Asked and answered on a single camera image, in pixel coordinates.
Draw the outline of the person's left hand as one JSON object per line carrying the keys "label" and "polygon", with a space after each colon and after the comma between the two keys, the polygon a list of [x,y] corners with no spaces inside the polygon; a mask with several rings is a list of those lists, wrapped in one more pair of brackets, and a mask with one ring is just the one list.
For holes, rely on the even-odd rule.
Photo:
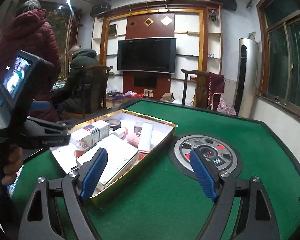
{"label": "person's left hand", "polygon": [[12,145],[11,152],[8,156],[7,165],[4,166],[4,177],[1,180],[2,185],[8,186],[15,182],[17,172],[23,165],[23,149],[17,145]]}

